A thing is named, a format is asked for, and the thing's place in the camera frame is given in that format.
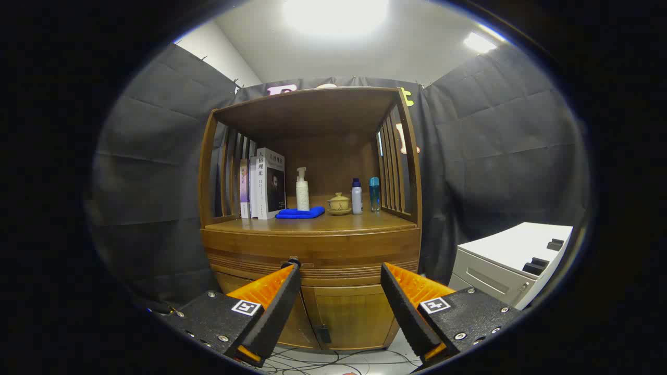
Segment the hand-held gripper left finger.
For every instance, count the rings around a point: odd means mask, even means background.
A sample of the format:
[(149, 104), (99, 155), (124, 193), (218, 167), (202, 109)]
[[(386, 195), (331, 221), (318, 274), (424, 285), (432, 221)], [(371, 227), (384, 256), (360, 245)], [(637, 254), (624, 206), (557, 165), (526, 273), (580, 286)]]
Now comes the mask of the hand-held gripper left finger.
[(207, 291), (181, 308), (154, 316), (205, 351), (261, 368), (300, 296), (301, 265), (286, 261), (279, 270), (234, 291)]

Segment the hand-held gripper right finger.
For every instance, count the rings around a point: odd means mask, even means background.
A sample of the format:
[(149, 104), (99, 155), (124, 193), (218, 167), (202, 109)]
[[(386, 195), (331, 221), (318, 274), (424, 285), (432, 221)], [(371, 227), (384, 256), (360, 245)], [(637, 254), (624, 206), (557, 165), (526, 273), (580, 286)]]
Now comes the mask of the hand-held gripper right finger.
[(380, 283), (407, 343), (435, 366), (495, 337), (522, 312), (475, 287), (454, 289), (384, 262)]

